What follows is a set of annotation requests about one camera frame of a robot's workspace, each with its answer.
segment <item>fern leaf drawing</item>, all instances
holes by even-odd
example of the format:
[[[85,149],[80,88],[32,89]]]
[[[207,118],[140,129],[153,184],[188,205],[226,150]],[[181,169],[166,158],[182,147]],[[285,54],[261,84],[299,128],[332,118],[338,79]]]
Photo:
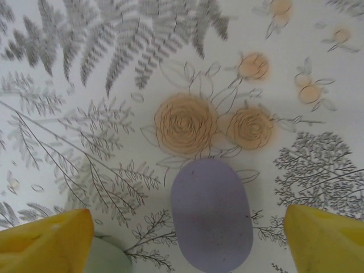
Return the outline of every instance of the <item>fern leaf drawing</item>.
[[[208,18],[200,18],[196,21],[195,29],[193,30],[192,44],[202,59],[205,58],[204,40],[209,26],[210,22]]]
[[[6,34],[7,24],[14,21],[14,13],[5,0],[0,0],[0,44],[1,34]]]
[[[144,44],[149,44],[153,33],[148,25],[140,19],[130,19],[116,27],[118,33],[117,45],[114,56],[111,60],[106,79],[106,93],[110,94],[116,78],[132,61],[133,54],[144,49]]]
[[[61,46],[63,47],[63,72],[68,81],[72,62],[80,51],[81,45],[85,42],[85,37],[85,31],[74,30],[67,32],[62,40],[63,42],[61,41]]]
[[[211,24],[221,39],[226,40],[228,38],[229,18],[221,16],[217,0],[201,0],[196,9],[192,39],[192,44],[201,58],[205,57],[204,39]]]
[[[230,19],[226,16],[218,16],[212,20],[212,26],[215,28],[218,36],[226,41],[228,39],[228,27]]]
[[[104,20],[122,20],[124,16],[137,10],[137,5],[132,4],[133,0],[97,0],[101,18]]]
[[[89,0],[63,0],[63,4],[72,27],[88,26],[97,17],[97,12]]]
[[[168,58],[170,53],[176,53],[191,38],[191,19],[177,16],[155,18],[153,20],[154,37],[138,61],[135,71],[135,83],[139,89],[147,85],[153,70],[159,63]]]
[[[84,86],[95,64],[107,52],[106,46],[112,46],[114,36],[114,27],[110,23],[98,24],[90,30],[81,61],[81,81]]]

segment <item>small orange flower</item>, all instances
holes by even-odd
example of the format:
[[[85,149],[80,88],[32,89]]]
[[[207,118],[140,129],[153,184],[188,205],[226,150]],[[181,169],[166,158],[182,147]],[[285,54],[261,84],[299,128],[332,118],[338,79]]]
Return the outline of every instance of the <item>small orange flower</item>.
[[[244,57],[238,67],[239,75],[246,80],[264,80],[268,76],[268,59],[259,52]]]
[[[167,152],[194,158],[210,149],[217,130],[217,113],[205,100],[180,93],[162,103],[155,114],[159,146]]]
[[[341,29],[335,31],[333,39],[335,40],[336,43],[342,44],[342,43],[346,42],[347,40],[349,40],[350,37],[351,37],[350,31],[345,28],[341,28]]]
[[[315,84],[302,88],[298,95],[303,104],[312,104],[321,98],[321,88]]]

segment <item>botanical print surface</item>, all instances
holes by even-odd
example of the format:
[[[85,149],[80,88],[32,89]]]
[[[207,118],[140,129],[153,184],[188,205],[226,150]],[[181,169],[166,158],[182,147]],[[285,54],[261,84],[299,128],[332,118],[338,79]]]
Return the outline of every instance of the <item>botanical print surface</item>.
[[[201,158],[249,198],[233,273],[296,272],[291,204],[364,219],[362,0],[19,2],[0,0],[2,229],[88,208],[135,272],[197,273],[169,190]]]

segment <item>branch drawing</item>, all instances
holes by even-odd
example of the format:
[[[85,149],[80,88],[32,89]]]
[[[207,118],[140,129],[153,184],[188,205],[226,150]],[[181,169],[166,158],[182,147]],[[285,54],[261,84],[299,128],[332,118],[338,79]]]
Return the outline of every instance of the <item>branch drawing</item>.
[[[9,75],[2,80],[0,96],[21,96],[21,92],[27,88],[34,89],[32,78],[16,74],[14,79]],[[87,111],[78,107],[62,118],[42,121],[32,119],[28,111],[26,115],[4,101],[0,101],[0,105],[13,113],[9,124],[14,130],[8,135],[10,140],[14,140],[13,148],[19,150],[27,167],[40,170],[41,162],[53,166],[60,194],[67,190],[68,201],[73,207],[87,208],[95,204],[96,209],[101,209],[103,213],[110,209],[111,219],[116,218],[120,225],[128,226],[128,215],[134,215],[145,204],[147,195],[143,189],[159,189],[160,181],[146,162],[134,167],[131,160],[125,168],[122,164],[118,168],[106,164],[114,156],[115,149],[122,148],[119,130],[126,134],[134,131],[129,120],[134,113],[126,107],[125,101],[119,105],[116,99],[109,104],[104,100],[98,104],[91,101]],[[46,126],[50,121],[59,122],[66,130],[78,132],[80,144],[86,151],[65,136],[50,130]],[[47,134],[55,142],[44,141],[43,137]],[[81,155],[87,159],[84,164],[81,164]]]
[[[291,148],[274,163],[286,173],[277,177],[278,205],[304,204],[363,219],[364,169],[348,158],[351,150],[338,135],[299,132]]]
[[[216,0],[200,0],[197,5],[194,0],[95,0],[96,5],[87,0],[63,2],[65,14],[47,0],[38,0],[42,26],[24,16],[26,33],[14,30],[14,40],[2,53],[3,59],[26,58],[32,67],[41,61],[52,76],[60,47],[68,81],[74,60],[82,55],[80,78],[86,86],[97,64],[114,48],[105,82],[109,96],[115,80],[140,53],[135,84],[143,89],[157,64],[191,40],[204,57],[204,38],[209,27],[216,30],[220,39],[228,38],[230,18],[222,15]],[[9,12],[6,18],[11,20]]]
[[[275,271],[278,271],[279,273],[288,273],[288,271],[283,271],[283,269],[278,267],[275,263],[271,263],[271,265],[275,269]]]
[[[287,238],[284,233],[283,221],[284,217],[272,216],[270,219],[270,226],[258,226],[259,219],[264,216],[261,215],[263,211],[254,211],[251,219],[256,226],[253,226],[253,229],[258,231],[258,237],[260,240],[266,241],[270,239],[272,242],[277,242],[280,247],[284,247],[287,245]]]
[[[144,262],[153,262],[155,267],[164,267],[167,272],[174,271],[171,262],[168,260],[169,255],[162,256],[159,250],[147,251],[147,245],[166,244],[167,246],[177,245],[176,232],[169,211],[161,210],[155,214],[144,218],[147,229],[144,231],[141,224],[137,224],[136,229],[132,231],[136,243],[129,247],[124,253],[134,262],[143,260]]]

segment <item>purple oval shape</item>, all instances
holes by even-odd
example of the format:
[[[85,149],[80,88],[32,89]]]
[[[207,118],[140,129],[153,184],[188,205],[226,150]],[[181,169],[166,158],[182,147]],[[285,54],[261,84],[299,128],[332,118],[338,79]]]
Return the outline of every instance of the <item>purple oval shape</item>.
[[[189,163],[173,183],[171,201],[179,246],[195,268],[226,273],[249,256],[249,203],[243,183],[228,165],[214,159]]]

